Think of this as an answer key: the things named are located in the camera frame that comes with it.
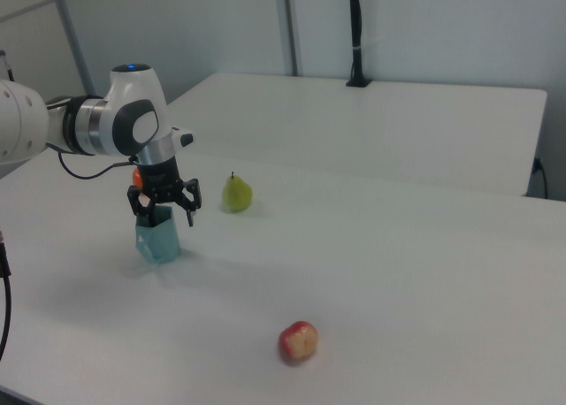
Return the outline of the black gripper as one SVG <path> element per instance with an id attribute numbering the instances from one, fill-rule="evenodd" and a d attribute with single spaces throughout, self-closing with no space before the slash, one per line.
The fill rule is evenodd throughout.
<path id="1" fill-rule="evenodd" d="M 138 164 L 136 169 L 141 186 L 131 185 L 126 193 L 133 214 L 145 226 L 156 226 L 156 203 L 175 202 L 186 212 L 187 223 L 192 227 L 194 214 L 202 207 L 199 180 L 183 181 L 176 157 L 159 164 Z"/>

